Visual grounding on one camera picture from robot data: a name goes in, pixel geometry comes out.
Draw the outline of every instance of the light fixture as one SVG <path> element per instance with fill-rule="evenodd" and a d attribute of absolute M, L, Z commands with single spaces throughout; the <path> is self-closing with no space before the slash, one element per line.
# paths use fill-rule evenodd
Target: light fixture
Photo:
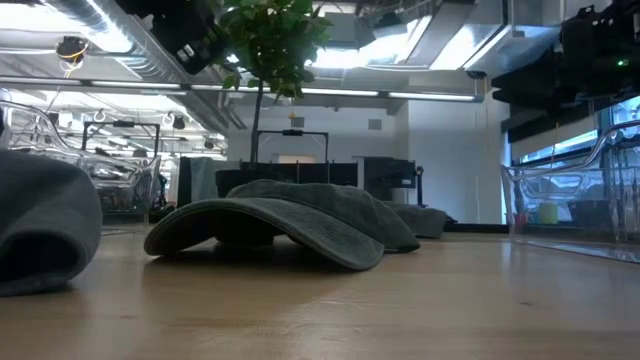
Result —
<path fill-rule="evenodd" d="M 37 85 L 82 85 L 80 80 L 73 79 L 48 79 L 34 77 L 18 77 L 18 76 L 0 76 L 0 83 L 5 84 L 37 84 Z"/>
<path fill-rule="evenodd" d="M 494 46 L 496 46 L 496 44 L 498 44 L 500 40 L 502 40 L 502 38 L 504 38 L 510 32 L 511 32 L 511 25 L 505 26 L 502 30 L 500 30 L 500 32 L 493 39 L 491 39 L 487 44 L 485 44 L 482 48 L 480 48 L 480 50 L 477 53 L 475 53 L 475 55 L 473 55 L 471 59 L 469 59 L 469 61 L 467 61 L 462 67 L 465 70 L 467 70 L 473 65 L 475 65 L 475 63 L 477 63 L 480 59 L 482 59 L 485 55 L 487 55 L 489 50 L 491 50 Z"/>
<path fill-rule="evenodd" d="M 409 38 L 407 39 L 403 49 L 398 52 L 395 60 L 396 64 L 406 61 L 409 58 L 413 49 L 418 45 L 418 41 L 420 41 L 424 32 L 427 31 L 427 27 L 429 27 L 431 19 L 433 19 L 431 15 L 424 16 L 419 20 L 413 20 L 407 25 L 407 28 L 413 28 L 413 31 L 410 31 Z"/>
<path fill-rule="evenodd" d="M 205 90 L 205 91 L 219 91 L 222 90 L 222 85 L 191 85 L 193 90 Z"/>
<path fill-rule="evenodd" d="M 400 17 L 398 17 L 395 11 L 390 11 L 382 15 L 380 20 L 373 24 L 373 34 L 376 36 L 376 39 L 406 33 L 407 25 L 400 20 Z"/>
<path fill-rule="evenodd" d="M 129 142 L 123 138 L 118 138 L 118 137 L 110 137 L 107 139 L 109 142 L 112 142 L 114 144 L 118 144 L 118 145 L 122 145 L 122 146 L 127 146 L 129 145 Z"/>
<path fill-rule="evenodd" d="M 173 125 L 174 116 L 173 112 L 169 111 L 166 115 L 162 117 L 162 124 L 165 126 Z"/>
<path fill-rule="evenodd" d="M 100 109 L 97 113 L 93 114 L 93 121 L 103 122 L 107 116 L 104 114 L 104 111 Z"/>
<path fill-rule="evenodd" d="M 474 36 L 468 25 L 463 25 L 449 40 L 438 57 L 429 66 L 431 70 L 457 70 L 468 61 L 475 50 Z"/>
<path fill-rule="evenodd" d="M 366 90 L 303 88 L 302 92 L 308 95 L 343 95 L 343 96 L 364 96 L 364 97 L 378 96 L 377 91 L 366 91 Z"/>
<path fill-rule="evenodd" d="M 466 102 L 475 100 L 475 96 L 469 96 L 469 95 L 403 93 L 403 92 L 390 92 L 389 97 L 393 99 L 407 99 L 407 100 L 437 100 L 437 101 L 466 101 Z"/>
<path fill-rule="evenodd" d="M 355 49 L 319 49 L 316 61 L 308 66 L 323 69 L 353 69 L 367 65 Z"/>
<path fill-rule="evenodd" d="M 104 81 L 94 80 L 91 82 L 94 86 L 99 87 L 121 87 L 133 89 L 180 89 L 180 84 L 152 83 L 141 81 Z"/>

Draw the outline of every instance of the window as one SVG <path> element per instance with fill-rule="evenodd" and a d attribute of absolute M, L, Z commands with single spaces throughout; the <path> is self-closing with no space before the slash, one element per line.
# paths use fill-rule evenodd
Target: window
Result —
<path fill-rule="evenodd" d="M 585 150 L 584 152 L 588 152 L 587 149 L 590 149 L 593 145 L 598 141 L 598 130 L 589 131 L 582 135 L 578 135 L 569 140 L 565 140 L 563 142 L 557 143 L 555 145 L 555 153 L 553 150 L 553 146 L 546 147 L 544 149 L 540 149 L 538 151 L 534 151 L 530 154 L 527 154 L 520 158 L 520 165 L 525 165 L 531 162 L 538 162 L 544 159 L 548 159 L 551 161 L 551 156 L 555 155 L 556 157 L 563 158 L 563 154 L 570 154 L 573 152 L 579 152 L 580 150 Z"/>
<path fill-rule="evenodd" d="M 613 124 L 623 124 L 629 121 L 638 120 L 640 116 L 640 96 L 616 104 L 613 107 Z"/>

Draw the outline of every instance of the ceiling light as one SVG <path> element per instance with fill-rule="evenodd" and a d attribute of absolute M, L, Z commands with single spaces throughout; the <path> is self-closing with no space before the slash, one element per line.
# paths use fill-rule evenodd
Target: ceiling light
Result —
<path fill-rule="evenodd" d="M 469 61 L 467 61 L 462 67 L 465 70 L 467 70 L 473 65 L 475 65 L 475 63 L 477 63 L 480 59 L 482 59 L 485 55 L 487 55 L 489 50 L 491 50 L 494 46 L 496 46 L 496 44 L 498 44 L 500 40 L 502 40 L 502 38 L 504 38 L 510 32 L 511 32 L 511 25 L 505 26 L 504 29 L 502 29 L 493 39 L 491 39 L 491 41 L 489 41 L 482 48 L 480 48 L 480 51 L 478 51 L 475 55 L 473 55 L 471 59 L 469 59 Z"/>
<path fill-rule="evenodd" d="M 415 49 L 416 45 L 418 45 L 418 41 L 420 41 L 422 35 L 427 30 L 431 19 L 433 19 L 432 16 L 425 16 L 419 20 L 414 20 L 417 22 L 417 24 L 414 25 L 415 27 L 413 28 L 413 31 L 410 31 L 411 35 L 409 35 L 409 39 L 405 43 L 403 49 L 398 52 L 395 60 L 396 64 L 399 64 L 409 58 L 409 56 L 413 52 L 413 49 Z M 412 23 L 413 21 L 409 23 L 409 25 L 407 25 L 407 28 L 411 29 Z"/>
<path fill-rule="evenodd" d="M 475 96 L 452 94 L 426 94 L 426 93 L 402 93 L 390 92 L 390 98 L 409 100 L 440 100 L 440 101 L 473 101 Z"/>
<path fill-rule="evenodd" d="M 0 28 L 10 30 L 77 33 L 82 24 L 45 6 L 0 5 Z"/>
<path fill-rule="evenodd" d="M 431 70 L 457 70 L 466 63 L 480 44 L 474 44 L 473 31 L 463 25 L 458 33 L 449 40 L 438 57 L 429 66 Z"/>
<path fill-rule="evenodd" d="M 166 84 L 166 83 L 150 83 L 150 82 L 135 82 L 135 81 L 103 81 L 96 80 L 91 82 L 94 86 L 100 87 L 123 87 L 132 89 L 180 89 L 180 84 Z"/>
<path fill-rule="evenodd" d="M 0 82 L 6 84 L 37 84 L 37 85 L 82 85 L 80 80 L 72 79 L 48 79 L 18 76 L 0 76 Z"/>
<path fill-rule="evenodd" d="M 344 96 L 370 96 L 370 97 L 378 96 L 377 91 L 364 91 L 364 90 L 303 88 L 302 92 L 308 95 L 344 95 Z"/>
<path fill-rule="evenodd" d="M 123 138 L 117 138 L 117 137 L 110 137 L 107 140 L 109 140 L 109 142 L 112 142 L 114 144 L 118 144 L 118 145 L 122 145 L 122 146 L 127 146 L 129 144 L 129 142 Z"/>
<path fill-rule="evenodd" d="M 305 65 L 323 69 L 353 69 L 366 64 L 355 49 L 319 49 L 316 61 Z"/>
<path fill-rule="evenodd" d="M 222 90 L 222 85 L 191 85 L 191 89 L 219 91 L 219 90 Z"/>

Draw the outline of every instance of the wooden table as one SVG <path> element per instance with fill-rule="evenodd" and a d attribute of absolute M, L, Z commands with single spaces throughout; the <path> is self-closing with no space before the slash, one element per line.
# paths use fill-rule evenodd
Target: wooden table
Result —
<path fill-rule="evenodd" d="M 344 273 L 288 241 L 154 260 L 107 237 L 65 291 L 0 299 L 0 359 L 640 358 L 639 265 L 455 240 Z"/>

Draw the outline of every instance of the white wall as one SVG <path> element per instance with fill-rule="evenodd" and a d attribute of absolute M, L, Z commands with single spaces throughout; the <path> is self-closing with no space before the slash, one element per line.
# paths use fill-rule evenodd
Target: white wall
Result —
<path fill-rule="evenodd" d="M 238 114 L 250 126 L 251 108 Z M 262 112 L 260 128 L 290 127 L 289 109 L 277 107 Z M 296 115 L 306 118 L 306 131 L 328 131 L 329 160 L 351 162 L 354 156 L 390 156 L 415 160 L 424 167 L 425 204 L 447 211 L 463 223 L 503 223 L 500 166 L 505 159 L 505 141 L 500 122 L 509 117 L 509 107 L 491 94 L 482 104 L 409 101 L 395 117 L 382 109 L 333 109 L 305 107 Z M 382 131 L 370 131 L 368 119 L 383 120 Z M 278 154 L 311 155 L 322 161 L 324 149 L 311 138 L 261 137 L 261 162 Z M 249 131 L 231 132 L 229 160 L 249 159 Z M 415 190 L 394 193 L 396 201 L 415 204 Z"/>
<path fill-rule="evenodd" d="M 502 223 L 504 140 L 508 105 L 409 102 L 409 158 L 424 167 L 425 204 L 462 223 Z M 417 194 L 410 193 L 415 203 Z"/>
<path fill-rule="evenodd" d="M 291 128 L 288 107 L 272 107 L 262 110 L 261 130 L 284 130 Z M 250 128 L 253 119 L 252 107 L 238 107 L 236 113 Z M 354 162 L 354 156 L 394 156 L 393 116 L 384 109 L 356 109 L 299 107 L 297 116 L 305 117 L 304 131 L 329 132 L 329 161 Z M 381 119 L 382 130 L 368 130 L 369 119 Z M 229 160 L 249 160 L 251 148 L 250 130 L 229 133 Z M 276 161 L 278 155 L 314 156 L 324 161 L 324 137 L 285 137 L 279 134 L 263 134 L 260 137 L 259 161 Z"/>

